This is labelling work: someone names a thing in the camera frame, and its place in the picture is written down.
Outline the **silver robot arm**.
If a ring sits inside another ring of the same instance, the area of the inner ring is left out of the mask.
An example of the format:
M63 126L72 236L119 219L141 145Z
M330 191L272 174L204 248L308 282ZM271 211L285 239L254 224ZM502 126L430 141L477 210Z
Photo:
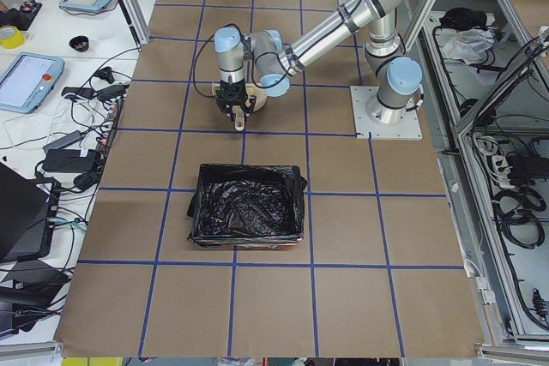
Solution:
M244 34L235 25L225 25L214 34L220 68L215 103L237 130L244 129L256 106L256 98L246 91L245 62L252 62L258 71L259 88L269 97L279 97L288 91L292 76L366 27L365 58L380 81L371 117L386 123L389 115L402 116L422 81L421 67L406 57L398 34L396 11L402 2L346 0L332 15L289 45L282 44L275 30Z

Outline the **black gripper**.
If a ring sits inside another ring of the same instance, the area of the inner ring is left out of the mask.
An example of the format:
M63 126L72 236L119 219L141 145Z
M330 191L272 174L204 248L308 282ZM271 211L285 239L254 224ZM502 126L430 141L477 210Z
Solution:
M215 90L220 89L220 98L216 97ZM233 83L221 81L218 87L214 88L214 96L220 111L228 116L232 122L236 122L237 116L245 122L250 115L250 105L246 104L249 96L246 92L246 83L244 80Z

